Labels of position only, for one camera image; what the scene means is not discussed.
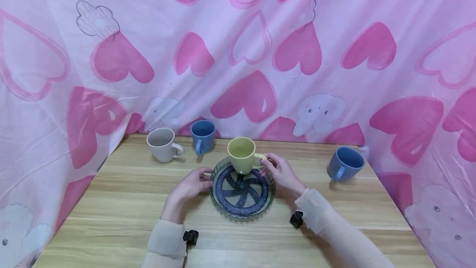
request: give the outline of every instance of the black clip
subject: black clip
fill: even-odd
[[[303,220],[302,220],[303,215],[304,215],[303,212],[296,211],[292,215],[291,219],[289,219],[289,223],[292,224],[296,230],[303,225]]]
[[[185,231],[185,233],[183,234],[183,240],[187,244],[196,245],[198,240],[198,231],[195,231],[195,230]]]

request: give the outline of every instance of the mug handle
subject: mug handle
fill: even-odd
[[[177,153],[174,155],[174,158],[179,158],[184,154],[183,147],[177,143],[172,143],[172,147],[177,149]]]
[[[339,180],[342,178],[342,175],[344,174],[344,171],[345,171],[345,168],[340,167],[336,175],[334,176],[334,181],[339,182]]]
[[[200,139],[200,140],[197,141],[197,145],[195,145],[195,153],[196,153],[197,155],[203,154],[203,150],[200,149],[200,146],[201,146],[201,145],[202,145],[202,140]]]
[[[261,164],[261,159],[267,159],[266,155],[261,153],[255,153],[255,165],[253,166],[254,169],[260,169],[264,166]]]

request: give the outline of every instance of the mug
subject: mug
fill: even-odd
[[[170,128],[157,128],[147,135],[147,145],[155,158],[162,163],[168,163],[183,155],[183,147],[174,143],[175,133]]]
[[[231,140],[227,149],[230,162],[238,174],[246,175],[253,169],[262,168],[261,159],[266,159],[265,155],[255,152],[253,140],[243,136]]]
[[[328,174],[332,180],[341,182],[353,177],[364,165],[364,158],[357,150],[339,147],[330,159]]]
[[[209,120],[198,120],[190,128],[195,145],[195,153],[202,155],[215,145],[215,125]]]

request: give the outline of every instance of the beige mug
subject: beige mug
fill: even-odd
[[[166,127],[151,131],[147,135],[147,145],[150,147],[150,152],[161,163],[168,163],[184,153],[183,147],[175,143],[174,131]]]
[[[266,159],[266,156],[256,153],[256,145],[253,140],[246,137],[238,137],[228,143],[228,155],[238,174],[246,175],[253,169],[260,169],[261,159]]]

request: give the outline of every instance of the pink curtain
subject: pink curtain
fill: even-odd
[[[0,0],[2,267],[125,134],[198,118],[364,146],[438,267],[472,267],[475,60],[476,0]]]

